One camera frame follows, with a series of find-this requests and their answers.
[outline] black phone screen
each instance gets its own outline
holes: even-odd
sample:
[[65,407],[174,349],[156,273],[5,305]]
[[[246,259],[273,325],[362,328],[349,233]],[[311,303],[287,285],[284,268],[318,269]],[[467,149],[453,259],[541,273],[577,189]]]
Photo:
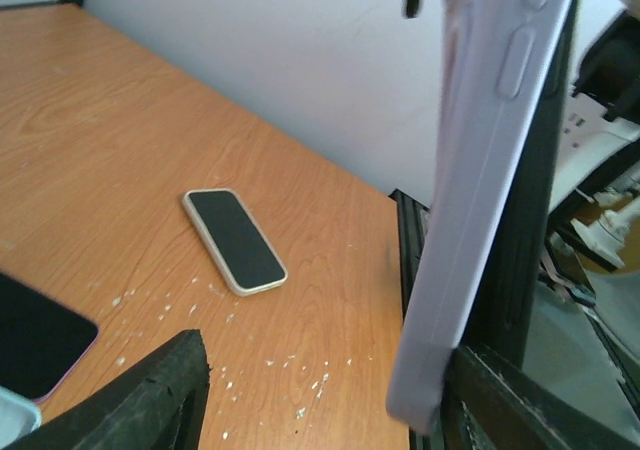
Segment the black phone screen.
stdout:
[[251,289],[285,278],[285,270],[232,192],[191,192],[188,198],[238,285]]
[[0,273],[0,386],[48,396],[97,336],[93,322]]

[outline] black phone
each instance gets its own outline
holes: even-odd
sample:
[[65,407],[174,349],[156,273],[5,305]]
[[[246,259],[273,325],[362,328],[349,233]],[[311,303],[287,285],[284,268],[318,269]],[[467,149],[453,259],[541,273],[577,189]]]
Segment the black phone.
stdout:
[[192,190],[182,203],[234,293],[247,296],[285,282],[287,270],[235,192]]
[[0,273],[0,386],[43,400],[97,336],[95,323]]

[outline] wooden table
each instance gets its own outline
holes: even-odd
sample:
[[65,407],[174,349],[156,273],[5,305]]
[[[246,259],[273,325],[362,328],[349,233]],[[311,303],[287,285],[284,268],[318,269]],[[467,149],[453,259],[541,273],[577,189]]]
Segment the wooden table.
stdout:
[[[179,203],[207,187],[243,197],[284,286],[225,288]],[[101,330],[45,420],[198,328],[201,448],[406,448],[398,260],[372,187],[75,7],[0,12],[0,268]]]

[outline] gray floor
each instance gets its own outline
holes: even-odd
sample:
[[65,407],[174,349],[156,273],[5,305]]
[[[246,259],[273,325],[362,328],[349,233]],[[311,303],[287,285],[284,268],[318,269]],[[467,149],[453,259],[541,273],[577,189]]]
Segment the gray floor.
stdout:
[[[601,282],[593,283],[597,287]],[[612,305],[608,312],[609,320],[621,320]],[[638,322],[636,316],[632,327],[636,334]],[[523,370],[558,398],[640,444],[640,422],[618,385],[620,372],[587,316],[543,285],[535,295]]]

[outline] wood grain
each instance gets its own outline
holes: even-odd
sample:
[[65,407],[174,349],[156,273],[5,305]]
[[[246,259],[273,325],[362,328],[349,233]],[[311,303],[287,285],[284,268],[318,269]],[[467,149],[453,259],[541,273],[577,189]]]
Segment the wood grain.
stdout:
[[[227,291],[179,202],[207,187],[241,195],[284,286]],[[0,12],[0,267],[100,325],[45,420],[198,328],[201,448],[407,447],[394,203],[75,7]]]

